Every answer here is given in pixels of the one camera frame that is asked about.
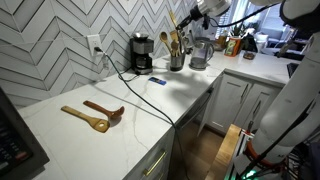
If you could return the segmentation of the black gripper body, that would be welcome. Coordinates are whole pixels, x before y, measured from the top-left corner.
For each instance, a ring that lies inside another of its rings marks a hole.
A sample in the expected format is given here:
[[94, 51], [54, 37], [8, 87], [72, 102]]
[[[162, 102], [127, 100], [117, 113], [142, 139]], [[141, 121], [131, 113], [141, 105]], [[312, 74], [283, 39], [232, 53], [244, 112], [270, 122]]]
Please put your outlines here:
[[200, 12], [198, 5], [196, 5], [195, 7], [193, 7], [190, 10], [190, 19], [191, 20], [197, 21], [202, 17], [203, 17], [203, 14]]

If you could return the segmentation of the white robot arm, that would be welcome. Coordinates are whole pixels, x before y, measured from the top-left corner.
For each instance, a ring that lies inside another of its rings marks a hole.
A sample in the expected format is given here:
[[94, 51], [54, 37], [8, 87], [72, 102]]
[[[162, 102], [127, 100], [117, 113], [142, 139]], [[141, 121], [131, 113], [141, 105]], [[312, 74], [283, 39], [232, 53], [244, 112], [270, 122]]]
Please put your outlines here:
[[294, 147], [320, 124], [320, 0], [249, 0], [259, 8], [278, 4], [284, 23], [311, 34], [303, 60], [272, 102], [260, 126], [235, 158], [239, 180], [258, 176], [272, 180], [273, 172]]

